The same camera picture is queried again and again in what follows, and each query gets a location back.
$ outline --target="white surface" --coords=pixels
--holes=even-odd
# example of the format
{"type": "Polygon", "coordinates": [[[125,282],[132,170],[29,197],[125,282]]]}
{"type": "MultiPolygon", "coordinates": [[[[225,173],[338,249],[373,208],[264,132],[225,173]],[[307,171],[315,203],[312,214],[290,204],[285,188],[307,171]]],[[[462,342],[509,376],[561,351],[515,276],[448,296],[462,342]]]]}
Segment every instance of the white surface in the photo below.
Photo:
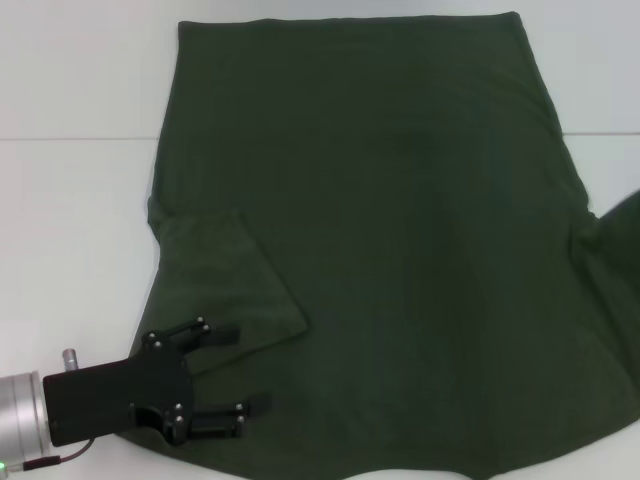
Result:
{"type": "MultiPolygon", "coordinates": [[[[565,131],[640,131],[640,6],[627,0],[0,0],[0,139],[156,137],[176,23],[519,11],[565,131]]],[[[640,137],[568,137],[593,209],[640,188],[640,137]]],[[[0,376],[126,355],[157,262],[146,227],[156,142],[0,140],[0,376]]],[[[73,451],[70,447],[64,451],[73,451]]],[[[505,480],[637,480],[640,424],[505,480]]],[[[116,437],[25,480],[222,480],[116,437]]],[[[433,472],[359,478],[446,480],[433,472]]]]}
{"type": "Polygon", "coordinates": [[[0,0],[0,138],[156,137],[180,20],[511,10],[565,131],[640,131],[631,0],[0,0]]]}

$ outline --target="dark green cloth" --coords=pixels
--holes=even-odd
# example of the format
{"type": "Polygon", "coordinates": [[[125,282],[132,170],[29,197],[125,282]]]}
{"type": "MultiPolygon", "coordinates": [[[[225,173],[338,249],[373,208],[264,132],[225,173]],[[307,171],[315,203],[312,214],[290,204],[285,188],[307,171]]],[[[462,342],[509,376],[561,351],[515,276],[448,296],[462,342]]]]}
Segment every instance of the dark green cloth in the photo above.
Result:
{"type": "Polygon", "coordinates": [[[274,409],[240,440],[127,438],[257,480],[481,480],[638,417],[640,196],[588,211],[517,14],[179,40],[139,332],[242,326],[189,359],[196,397],[274,409]]]}

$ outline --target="cable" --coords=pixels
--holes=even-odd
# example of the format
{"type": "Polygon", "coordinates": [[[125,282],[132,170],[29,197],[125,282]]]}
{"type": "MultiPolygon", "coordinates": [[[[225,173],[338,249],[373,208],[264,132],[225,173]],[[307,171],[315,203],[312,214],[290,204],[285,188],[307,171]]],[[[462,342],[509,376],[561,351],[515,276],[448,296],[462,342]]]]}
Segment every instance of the cable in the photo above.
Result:
{"type": "Polygon", "coordinates": [[[36,460],[29,460],[28,462],[24,462],[22,464],[22,469],[26,472],[29,470],[36,470],[38,468],[44,468],[44,467],[52,467],[54,465],[60,465],[61,463],[70,462],[71,460],[75,460],[84,452],[89,450],[89,448],[91,448],[91,445],[93,445],[93,442],[95,441],[96,439],[92,438],[87,442],[87,444],[84,447],[82,447],[76,453],[69,455],[68,457],[60,457],[60,455],[56,455],[53,457],[42,457],[42,458],[37,458],[36,460]]]}

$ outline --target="black bracket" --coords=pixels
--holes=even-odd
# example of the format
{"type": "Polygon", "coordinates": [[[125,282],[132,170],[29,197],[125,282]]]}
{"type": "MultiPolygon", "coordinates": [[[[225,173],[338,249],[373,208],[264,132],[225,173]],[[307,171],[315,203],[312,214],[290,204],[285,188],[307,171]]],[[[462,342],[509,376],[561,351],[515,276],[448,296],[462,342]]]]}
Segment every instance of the black bracket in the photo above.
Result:
{"type": "Polygon", "coordinates": [[[146,333],[140,350],[125,360],[45,377],[51,442],[59,447],[134,427],[154,428],[173,445],[242,436],[247,420],[270,408],[269,395],[197,408],[184,357],[239,341],[237,327],[213,327],[198,317],[146,333]]]}

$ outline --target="robotic arm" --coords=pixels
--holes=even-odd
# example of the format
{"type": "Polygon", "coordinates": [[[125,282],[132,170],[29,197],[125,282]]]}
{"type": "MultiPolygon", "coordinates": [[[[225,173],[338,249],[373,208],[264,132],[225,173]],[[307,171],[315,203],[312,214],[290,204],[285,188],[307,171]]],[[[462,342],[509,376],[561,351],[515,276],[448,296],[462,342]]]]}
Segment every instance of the robotic arm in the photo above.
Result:
{"type": "Polygon", "coordinates": [[[269,396],[196,408],[185,355],[199,348],[237,344],[236,327],[212,328],[202,318],[167,331],[148,332],[138,352],[119,362],[79,369],[65,350],[66,372],[0,378],[0,480],[10,472],[77,458],[102,435],[134,427],[158,430],[172,445],[189,439],[237,438],[246,421],[269,408],[269,396]],[[70,457],[49,456],[56,447],[89,440],[70,457]]]}

